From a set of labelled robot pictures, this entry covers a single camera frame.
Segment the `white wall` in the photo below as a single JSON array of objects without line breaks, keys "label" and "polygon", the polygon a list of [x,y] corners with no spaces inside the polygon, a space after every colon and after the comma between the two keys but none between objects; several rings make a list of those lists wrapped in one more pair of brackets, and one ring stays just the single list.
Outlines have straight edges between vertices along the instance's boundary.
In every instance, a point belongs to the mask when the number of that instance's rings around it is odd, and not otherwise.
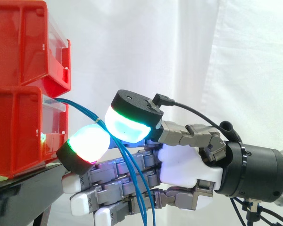
[{"label": "white wall", "polygon": [[[247,144],[283,149],[283,2],[47,3],[71,41],[72,90],[65,98],[104,117],[118,89],[148,97],[162,93],[201,110],[216,122],[231,121]],[[180,109],[163,110],[165,120],[183,125],[203,122]],[[70,135],[90,123],[70,108]],[[112,150],[103,159],[117,155],[117,150]],[[65,194],[52,205],[48,225],[93,225],[92,215],[71,216],[69,197]],[[283,215],[283,208],[264,206]],[[240,224],[229,199],[217,194],[203,210],[167,207],[156,213],[158,226]],[[141,226],[141,217],[129,216],[118,224],[125,225]]]}]

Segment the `black table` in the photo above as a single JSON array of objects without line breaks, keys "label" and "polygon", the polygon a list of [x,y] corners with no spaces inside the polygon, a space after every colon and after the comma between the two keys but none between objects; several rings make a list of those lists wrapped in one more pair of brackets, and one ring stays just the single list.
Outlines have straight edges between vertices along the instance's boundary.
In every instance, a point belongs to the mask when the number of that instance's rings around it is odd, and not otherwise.
[{"label": "black table", "polygon": [[0,182],[0,226],[47,225],[51,204],[62,193],[62,164]]}]

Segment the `black cable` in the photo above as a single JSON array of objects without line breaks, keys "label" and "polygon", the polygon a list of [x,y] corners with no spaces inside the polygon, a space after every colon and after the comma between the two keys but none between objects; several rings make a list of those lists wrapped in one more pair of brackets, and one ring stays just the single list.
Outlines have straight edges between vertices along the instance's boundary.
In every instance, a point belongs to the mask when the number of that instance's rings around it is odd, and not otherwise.
[{"label": "black cable", "polygon": [[241,201],[240,199],[238,199],[237,197],[234,197],[233,198],[235,201],[237,201],[240,205],[244,206],[244,207],[247,207],[247,204],[244,203],[243,201]]},{"label": "black cable", "polygon": [[262,212],[265,212],[269,215],[272,215],[273,217],[277,218],[278,220],[282,221],[283,222],[283,217],[281,217],[279,214],[269,210],[269,209],[266,209],[266,208],[263,208],[262,207]]},{"label": "black cable", "polygon": [[220,123],[220,126],[218,126],[216,123],[214,123],[207,116],[201,114],[200,112],[196,111],[195,109],[193,109],[193,108],[191,108],[187,105],[180,104],[180,103],[175,102],[175,101],[172,102],[172,104],[174,106],[181,107],[185,110],[188,110],[188,111],[194,113],[195,115],[199,116],[200,118],[204,119],[209,124],[211,124],[216,129],[218,129],[229,141],[242,142],[239,134],[233,129],[233,125],[229,121],[223,121],[222,123]]},{"label": "black cable", "polygon": [[272,226],[273,223],[270,222],[269,220],[267,220],[266,218],[264,218],[263,216],[260,216],[260,219],[263,220],[265,223],[267,223],[268,225]]},{"label": "black cable", "polygon": [[235,210],[235,212],[236,212],[236,214],[237,214],[237,216],[238,216],[242,226],[246,226],[246,224],[244,223],[244,221],[243,221],[243,219],[241,217],[241,214],[240,214],[240,212],[239,212],[239,210],[238,210],[238,208],[236,206],[236,203],[234,202],[234,200],[232,198],[230,198],[230,200],[231,200],[231,203],[232,203],[232,205],[234,207],[234,210]]},{"label": "black cable", "polygon": [[[237,201],[239,204],[241,204],[242,206],[244,207],[247,207],[247,204],[245,204],[243,201],[241,201],[240,199],[238,199],[237,197],[234,197],[233,198],[235,201]],[[269,210],[269,209],[266,209],[264,207],[261,207],[261,211],[264,212],[264,213],[267,213],[275,218],[277,218],[278,220],[282,221],[283,222],[283,217],[281,217],[279,214]]]}]

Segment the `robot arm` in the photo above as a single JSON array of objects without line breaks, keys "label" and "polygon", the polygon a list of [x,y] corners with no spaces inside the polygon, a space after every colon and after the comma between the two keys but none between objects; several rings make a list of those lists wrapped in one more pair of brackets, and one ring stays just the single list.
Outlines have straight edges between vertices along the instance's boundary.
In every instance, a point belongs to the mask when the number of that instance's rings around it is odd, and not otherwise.
[{"label": "robot arm", "polygon": [[[213,190],[248,200],[248,221],[252,222],[256,221],[253,215],[258,212],[255,208],[258,203],[275,202],[283,206],[283,152],[245,145],[232,127],[228,131],[219,127],[230,140],[223,141],[216,126],[180,126],[162,121],[159,107],[161,103],[174,104],[172,101],[165,97],[152,101],[125,90],[113,101],[114,110],[123,115],[134,113],[131,119],[140,123],[149,121],[151,133],[145,140],[126,143],[127,147],[144,148],[133,157],[149,187],[160,183],[177,186],[166,191],[151,190],[156,209],[169,204],[196,210],[208,203]],[[146,208],[150,208],[150,198],[140,176],[137,183]],[[62,184],[65,193],[76,193],[70,199],[72,214],[93,213],[95,225],[112,226],[127,215],[139,213],[135,188],[123,158],[98,163],[81,176],[67,174]]]}]

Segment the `red storage bin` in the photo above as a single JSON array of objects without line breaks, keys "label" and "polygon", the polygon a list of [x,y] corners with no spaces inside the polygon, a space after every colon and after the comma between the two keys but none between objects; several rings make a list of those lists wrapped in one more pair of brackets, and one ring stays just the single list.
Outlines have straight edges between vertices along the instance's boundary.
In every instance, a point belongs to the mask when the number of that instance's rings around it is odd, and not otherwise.
[{"label": "red storage bin", "polygon": [[70,90],[70,42],[40,0],[0,0],[0,85]]},{"label": "red storage bin", "polygon": [[67,141],[68,106],[37,87],[0,86],[0,176],[45,166]]}]

